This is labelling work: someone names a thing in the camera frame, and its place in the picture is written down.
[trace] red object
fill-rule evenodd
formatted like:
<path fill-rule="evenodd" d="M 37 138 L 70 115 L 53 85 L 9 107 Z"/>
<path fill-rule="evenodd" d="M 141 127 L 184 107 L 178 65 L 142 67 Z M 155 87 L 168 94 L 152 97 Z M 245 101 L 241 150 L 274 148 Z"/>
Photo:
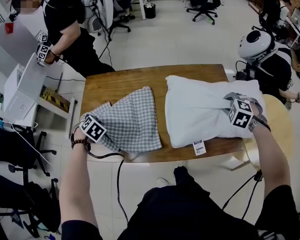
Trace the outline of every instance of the red object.
<path fill-rule="evenodd" d="M 5 26 L 5 32 L 7 34 L 11 34 L 14 32 L 14 23 L 13 22 L 6 23 L 4 26 Z"/>

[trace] tile floor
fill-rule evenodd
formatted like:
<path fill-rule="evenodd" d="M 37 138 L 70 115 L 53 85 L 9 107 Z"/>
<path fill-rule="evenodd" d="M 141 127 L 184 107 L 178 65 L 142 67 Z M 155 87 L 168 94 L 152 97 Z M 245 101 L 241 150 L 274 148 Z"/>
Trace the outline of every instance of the tile floor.
<path fill-rule="evenodd" d="M 223 64 L 225 69 L 235 69 L 239 58 L 237 50 L 239 40 L 248 33 L 252 25 L 258 25 L 257 14 L 245 0 L 226 0 L 225 6 L 218 8 L 219 17 L 213 26 L 207 19 L 198 18 L 192 22 L 191 13 L 187 13 L 181 0 L 153 0 L 156 4 L 156 18 L 141 20 L 140 12 L 135 12 L 136 19 L 128 25 L 131 32 L 124 29 L 114 31 L 109 45 L 112 64 L 116 70 L 173 64 Z M 105 47 L 103 36 L 96 36 L 95 49 L 98 54 Z M 110 62 L 105 52 L 101 60 Z M 81 79 L 73 69 L 65 65 L 64 79 Z M 300 81 L 293 74 L 295 91 L 300 90 Z M 83 97 L 84 82 L 62 82 L 59 92 L 65 97 L 75 96 L 74 121 L 79 120 Z M 289 161 L 291 184 L 297 209 L 300 211 L 300 104 L 292 104 L 290 111 L 294 123 L 295 152 Z M 48 166 L 51 176 L 62 181 L 62 173 L 67 166 L 70 142 L 64 139 L 65 122 L 47 110 L 38 111 L 37 122 L 40 129 L 46 131 L 44 147 L 57 150 L 57 155 L 48 154 L 47 159 L 53 164 Z M 188 162 L 189 173 L 207 191 L 211 198 L 222 206 L 232 193 L 255 173 L 247 165 L 236 171 L 229 171 L 220 164 L 230 158 L 229 155 L 191 160 Z M 156 186 L 156 179 L 164 177 L 174 182 L 173 170 L 182 162 L 123 164 L 120 174 L 120 198 L 130 218 L 141 201 L 144 193 Z M 115 240 L 125 229 L 126 222 L 117 203 L 116 177 L 118 162 L 103 162 L 89 158 L 88 169 L 91 183 L 91 196 L 101 236 L 104 240 Z M 9 173 L 8 166 L 0 163 L 0 174 L 15 182 L 22 182 L 20 173 Z M 39 170 L 31 171 L 30 179 L 48 187 L 50 178 Z M 253 182 L 247 185 L 229 203 L 226 211 L 241 217 L 248 203 Z M 246 220 L 254 223 L 263 203 L 263 182 L 255 191 Z M 3 218 L 1 223 L 9 239 L 23 240 L 31 236 L 11 223 L 10 218 Z"/>

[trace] checkered cloth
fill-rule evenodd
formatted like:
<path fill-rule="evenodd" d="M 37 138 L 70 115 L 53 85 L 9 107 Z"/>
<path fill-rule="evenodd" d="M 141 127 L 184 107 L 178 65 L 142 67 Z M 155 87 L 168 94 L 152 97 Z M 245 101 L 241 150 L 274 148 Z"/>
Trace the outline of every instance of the checkered cloth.
<path fill-rule="evenodd" d="M 155 101 L 149 86 L 136 90 L 111 106 L 107 102 L 87 114 L 97 117 L 106 128 L 99 143 L 119 152 L 142 153 L 162 148 L 158 133 Z"/>

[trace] pillow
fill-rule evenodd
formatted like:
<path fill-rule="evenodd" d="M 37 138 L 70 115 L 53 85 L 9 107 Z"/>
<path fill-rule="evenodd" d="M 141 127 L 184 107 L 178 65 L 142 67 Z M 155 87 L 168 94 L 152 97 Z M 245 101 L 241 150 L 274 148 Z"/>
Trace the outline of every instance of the pillow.
<path fill-rule="evenodd" d="M 166 80 L 165 120 L 174 148 L 215 137 L 251 138 L 248 128 L 231 125 L 228 115 L 222 111 L 230 109 L 230 101 L 223 97 L 231 92 L 255 98 L 266 117 L 266 104 L 257 80 L 209 83 L 176 75 Z"/>

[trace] black trash bin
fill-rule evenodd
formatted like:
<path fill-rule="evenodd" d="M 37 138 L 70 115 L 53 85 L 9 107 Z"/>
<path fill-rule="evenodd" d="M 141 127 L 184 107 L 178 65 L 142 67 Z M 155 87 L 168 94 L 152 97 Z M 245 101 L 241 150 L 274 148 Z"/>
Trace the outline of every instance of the black trash bin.
<path fill-rule="evenodd" d="M 156 5 L 154 3 L 146 3 L 144 6 L 145 17 L 153 19 L 156 17 Z"/>

